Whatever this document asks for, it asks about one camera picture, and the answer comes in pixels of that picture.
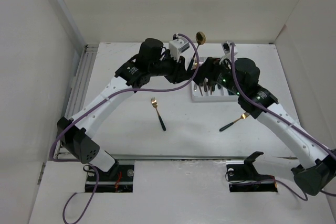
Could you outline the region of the gold spoon green handle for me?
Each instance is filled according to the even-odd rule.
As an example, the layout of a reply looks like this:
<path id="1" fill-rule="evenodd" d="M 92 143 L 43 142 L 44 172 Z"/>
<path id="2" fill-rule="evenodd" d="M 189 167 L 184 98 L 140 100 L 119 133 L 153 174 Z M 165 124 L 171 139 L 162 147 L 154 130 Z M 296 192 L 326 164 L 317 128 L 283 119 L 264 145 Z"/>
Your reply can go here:
<path id="1" fill-rule="evenodd" d="M 206 42 L 206 36 L 205 36 L 205 34 L 204 34 L 202 31 L 198 31 L 198 32 L 196 33 L 195 38 L 196 38 L 196 42 L 197 42 L 197 47 L 196 47 L 196 49 L 198 49 L 199 46 L 205 44 L 205 42 Z M 193 54 L 193 56 L 192 56 L 192 58 L 191 58 L 191 60 L 190 60 L 190 62 L 189 62 L 187 71 L 191 71 L 191 70 L 192 70 L 192 66 L 193 66 L 193 64 L 194 64 L 195 57 L 196 57 L 196 53 Z"/>

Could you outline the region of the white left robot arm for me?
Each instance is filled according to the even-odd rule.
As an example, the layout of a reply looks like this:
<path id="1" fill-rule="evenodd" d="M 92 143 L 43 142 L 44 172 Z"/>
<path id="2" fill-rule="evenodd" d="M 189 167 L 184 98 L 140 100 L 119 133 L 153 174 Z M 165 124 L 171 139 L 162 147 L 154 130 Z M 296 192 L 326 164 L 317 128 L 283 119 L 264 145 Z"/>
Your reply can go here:
<path id="1" fill-rule="evenodd" d="M 105 180 L 114 179 L 119 163 L 93 141 L 93 136 L 105 119 L 149 83 L 151 77 L 164 76 L 171 83 L 189 80 L 192 75 L 186 71 L 181 55 L 189 47 L 189 41 L 178 35 L 169 42 L 167 49 L 160 40 L 147 38 L 139 52 L 115 72 L 99 95 L 71 118 L 58 121 L 62 146 L 82 164 L 95 166 Z"/>

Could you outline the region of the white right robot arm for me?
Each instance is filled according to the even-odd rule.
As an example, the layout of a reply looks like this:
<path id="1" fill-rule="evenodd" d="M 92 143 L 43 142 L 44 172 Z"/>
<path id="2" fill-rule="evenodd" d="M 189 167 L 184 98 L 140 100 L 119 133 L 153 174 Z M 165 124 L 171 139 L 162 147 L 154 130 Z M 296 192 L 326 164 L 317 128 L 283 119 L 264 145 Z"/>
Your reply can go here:
<path id="1" fill-rule="evenodd" d="M 306 194 L 315 196 L 335 178 L 335 150 L 319 143 L 284 110 L 278 99 L 259 85 L 260 69 L 248 58 L 229 61 L 208 57 L 189 67 L 195 83 L 207 79 L 238 96 L 238 104 L 269 128 L 295 155 L 299 165 L 291 169 L 293 180 Z"/>

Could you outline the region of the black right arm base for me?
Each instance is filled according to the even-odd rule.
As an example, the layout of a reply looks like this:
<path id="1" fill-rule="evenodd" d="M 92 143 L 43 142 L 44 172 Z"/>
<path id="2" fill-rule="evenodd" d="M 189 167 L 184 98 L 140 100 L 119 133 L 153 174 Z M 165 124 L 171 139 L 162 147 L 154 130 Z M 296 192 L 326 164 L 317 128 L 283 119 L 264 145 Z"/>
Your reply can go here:
<path id="1" fill-rule="evenodd" d="M 256 159 L 263 154 L 256 151 L 244 160 L 226 162 L 225 179 L 231 193 L 278 192 L 275 177 L 259 174 L 254 167 Z"/>

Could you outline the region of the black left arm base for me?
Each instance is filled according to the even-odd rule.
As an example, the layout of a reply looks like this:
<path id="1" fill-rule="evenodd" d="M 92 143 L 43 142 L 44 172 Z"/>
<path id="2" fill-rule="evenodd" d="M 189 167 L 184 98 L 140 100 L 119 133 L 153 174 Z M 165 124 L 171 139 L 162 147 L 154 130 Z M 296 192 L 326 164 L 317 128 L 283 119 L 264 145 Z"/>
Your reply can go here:
<path id="1" fill-rule="evenodd" d="M 94 169 L 88 165 L 83 167 L 83 171 L 87 173 L 85 182 L 85 192 L 91 193 L 94 190 L 97 174 Z M 99 173 L 99 182 L 97 185 L 97 193 L 132 193 L 134 179 L 134 162 L 122 161 L 116 172 L 112 176 L 97 169 Z"/>

